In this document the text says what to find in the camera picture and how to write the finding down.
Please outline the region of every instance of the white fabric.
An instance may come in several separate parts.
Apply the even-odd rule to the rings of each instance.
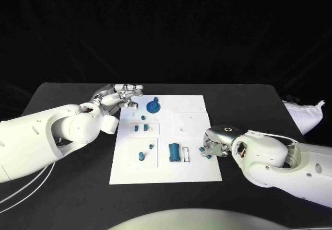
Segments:
[[[323,118],[322,105],[325,102],[320,101],[318,105],[297,105],[296,103],[283,101],[283,104],[296,122],[299,130],[305,135]]]

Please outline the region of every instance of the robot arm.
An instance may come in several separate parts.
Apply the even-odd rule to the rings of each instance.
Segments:
[[[206,130],[201,155],[229,153],[245,178],[261,187],[277,187],[296,197],[332,207],[332,148],[297,143],[284,145],[253,130],[215,126]]]
[[[46,167],[97,138],[114,134],[121,107],[137,109],[141,85],[107,85],[81,105],[65,105],[0,123],[0,183]]]

